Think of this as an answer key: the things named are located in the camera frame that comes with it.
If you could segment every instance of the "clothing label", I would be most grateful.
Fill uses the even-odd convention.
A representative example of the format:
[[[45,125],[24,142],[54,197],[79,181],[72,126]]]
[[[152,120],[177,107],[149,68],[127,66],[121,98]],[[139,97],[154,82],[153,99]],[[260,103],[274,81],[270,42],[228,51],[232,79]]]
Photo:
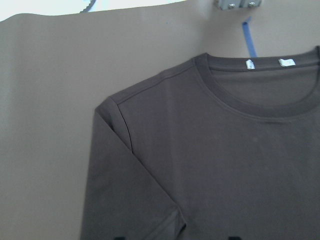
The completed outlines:
[[[279,63],[282,67],[288,67],[288,66],[294,66],[296,65],[295,61],[293,59],[279,59]]]
[[[246,68],[247,69],[249,69],[249,70],[256,69],[255,65],[254,65],[254,62],[252,60],[249,59],[249,60],[245,61],[245,63],[246,63]]]

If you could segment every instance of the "shirt sleeve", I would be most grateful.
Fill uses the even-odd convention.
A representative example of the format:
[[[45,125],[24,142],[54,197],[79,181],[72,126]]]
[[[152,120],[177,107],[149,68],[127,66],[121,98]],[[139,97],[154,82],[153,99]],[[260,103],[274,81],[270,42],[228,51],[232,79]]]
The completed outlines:
[[[93,114],[80,240],[175,240],[187,226],[181,209],[132,153],[126,134],[109,96]]]

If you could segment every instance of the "gray t-shirt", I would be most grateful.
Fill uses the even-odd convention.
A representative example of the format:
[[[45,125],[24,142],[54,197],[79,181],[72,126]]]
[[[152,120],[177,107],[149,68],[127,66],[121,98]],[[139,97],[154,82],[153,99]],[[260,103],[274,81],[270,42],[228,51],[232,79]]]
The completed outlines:
[[[108,96],[81,240],[319,240],[319,49],[202,53]]]

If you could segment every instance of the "crew neck collar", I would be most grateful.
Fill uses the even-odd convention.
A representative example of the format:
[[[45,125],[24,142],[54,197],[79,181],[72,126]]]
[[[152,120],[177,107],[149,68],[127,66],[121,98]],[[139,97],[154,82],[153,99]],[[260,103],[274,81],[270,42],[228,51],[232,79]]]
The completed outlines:
[[[248,70],[246,61],[252,60],[255,69]],[[279,59],[294,59],[296,65],[282,67],[279,64]],[[252,57],[252,58],[230,58],[230,57],[216,57],[202,53],[192,58],[199,77],[198,82],[204,91],[213,97],[215,100],[227,105],[238,113],[247,115],[253,118],[266,118],[274,120],[283,120],[295,118],[310,112],[320,104],[320,47],[316,46],[313,50],[301,53],[284,56],[268,56],[268,57]],[[214,78],[210,69],[221,71],[236,71],[236,72],[256,72],[265,70],[279,70],[289,68],[301,68],[318,65],[316,76],[316,83],[311,92],[303,99],[290,103],[276,106],[259,105],[249,103],[238,99],[230,94],[224,87],[222,87]],[[208,87],[205,82],[210,81],[212,87]]]

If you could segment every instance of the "metal bracket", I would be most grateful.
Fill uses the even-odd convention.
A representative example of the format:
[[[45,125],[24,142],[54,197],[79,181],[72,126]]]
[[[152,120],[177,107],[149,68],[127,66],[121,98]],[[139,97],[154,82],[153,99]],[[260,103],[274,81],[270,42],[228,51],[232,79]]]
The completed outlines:
[[[259,7],[262,0],[215,0],[214,5],[221,10]]]

